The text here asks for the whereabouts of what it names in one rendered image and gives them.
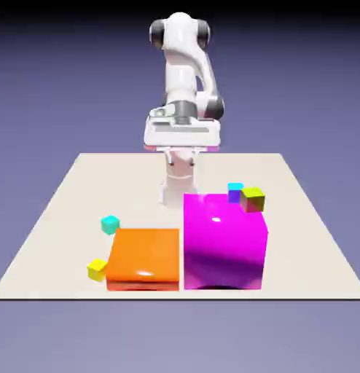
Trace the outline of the small cyan cube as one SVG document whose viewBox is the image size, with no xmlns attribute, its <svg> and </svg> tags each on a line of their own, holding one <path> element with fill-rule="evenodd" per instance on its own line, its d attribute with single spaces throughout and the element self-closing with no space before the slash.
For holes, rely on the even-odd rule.
<svg viewBox="0 0 360 373">
<path fill-rule="evenodd" d="M 114 235 L 120 228 L 120 220 L 116 216 L 106 216 L 101 219 L 101 229 L 107 235 Z"/>
<path fill-rule="evenodd" d="M 230 203 L 239 203 L 241 199 L 242 189 L 244 184 L 241 182 L 230 182 L 228 184 L 228 201 Z"/>
</svg>

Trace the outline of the large magenta box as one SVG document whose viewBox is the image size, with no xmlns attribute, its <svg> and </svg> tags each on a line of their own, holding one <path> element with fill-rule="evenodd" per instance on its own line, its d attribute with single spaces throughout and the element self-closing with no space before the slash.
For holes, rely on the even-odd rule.
<svg viewBox="0 0 360 373">
<path fill-rule="evenodd" d="M 262 287 L 268 229 L 224 194 L 184 196 L 184 288 Z"/>
</svg>

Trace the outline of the large orange box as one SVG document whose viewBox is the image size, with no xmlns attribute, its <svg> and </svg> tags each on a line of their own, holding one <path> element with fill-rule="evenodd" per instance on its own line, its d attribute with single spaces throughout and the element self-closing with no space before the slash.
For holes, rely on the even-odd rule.
<svg viewBox="0 0 360 373">
<path fill-rule="evenodd" d="M 177 291 L 179 253 L 178 229 L 118 229 L 106 265 L 106 287 L 109 291 Z"/>
</svg>

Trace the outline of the small yellow cube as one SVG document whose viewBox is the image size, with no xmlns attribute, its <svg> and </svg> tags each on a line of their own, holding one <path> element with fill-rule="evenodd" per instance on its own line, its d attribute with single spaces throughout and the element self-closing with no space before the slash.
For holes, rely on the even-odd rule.
<svg viewBox="0 0 360 373">
<path fill-rule="evenodd" d="M 244 187 L 241 190 L 240 204 L 246 213 L 261 213 L 265 206 L 265 194 L 259 187 Z"/>
<path fill-rule="evenodd" d="M 94 259 L 87 266 L 88 278 L 96 282 L 102 282 L 105 278 L 107 262 L 102 259 Z"/>
</svg>

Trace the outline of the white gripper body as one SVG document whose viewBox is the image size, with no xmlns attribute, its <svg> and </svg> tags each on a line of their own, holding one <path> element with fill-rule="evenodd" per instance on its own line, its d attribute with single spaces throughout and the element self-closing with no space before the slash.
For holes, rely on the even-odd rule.
<svg viewBox="0 0 360 373">
<path fill-rule="evenodd" d="M 175 117 L 147 117 L 144 144 L 150 147 L 214 148 L 221 143 L 217 120 L 190 118 L 189 125 L 175 123 Z"/>
</svg>

